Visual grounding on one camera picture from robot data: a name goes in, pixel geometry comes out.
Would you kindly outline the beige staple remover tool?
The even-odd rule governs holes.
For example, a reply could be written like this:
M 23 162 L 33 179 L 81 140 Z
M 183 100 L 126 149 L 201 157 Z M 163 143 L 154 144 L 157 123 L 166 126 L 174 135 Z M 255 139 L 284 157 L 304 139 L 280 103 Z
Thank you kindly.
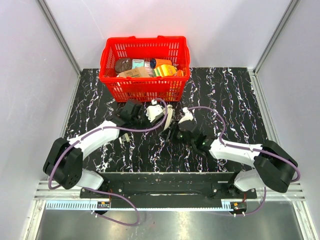
M 167 105 L 167 117 L 166 117 L 166 121 L 164 124 L 164 130 L 168 129 L 169 126 L 171 125 L 172 121 L 173 121 L 173 116 L 175 114 L 175 109 L 173 108 L 173 106 L 171 104 Z

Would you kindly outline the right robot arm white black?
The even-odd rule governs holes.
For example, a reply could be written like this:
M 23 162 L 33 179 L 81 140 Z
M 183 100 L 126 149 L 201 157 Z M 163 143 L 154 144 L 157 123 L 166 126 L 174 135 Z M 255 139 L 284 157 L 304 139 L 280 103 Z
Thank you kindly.
M 204 158 L 250 166 L 251 170 L 235 173 L 228 184 L 227 192 L 233 198 L 239 198 L 251 189 L 264 187 L 286 193 L 298 168 L 297 162 L 274 141 L 244 144 L 220 140 L 203 134 L 191 120 L 174 121 L 159 136 L 172 144 L 184 143 Z

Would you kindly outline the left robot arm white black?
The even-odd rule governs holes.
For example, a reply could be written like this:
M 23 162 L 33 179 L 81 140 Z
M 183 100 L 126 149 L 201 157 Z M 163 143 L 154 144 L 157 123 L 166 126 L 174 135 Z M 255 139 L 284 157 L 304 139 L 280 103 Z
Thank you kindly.
M 89 132 L 70 139 L 56 139 L 43 165 L 43 172 L 50 176 L 55 170 L 52 179 L 66 190 L 75 186 L 90 188 L 96 197 L 103 198 L 109 190 L 108 185 L 99 173 L 84 169 L 83 160 L 130 129 L 144 127 L 146 118 L 142 108 L 141 102 L 130 99 L 123 108 Z

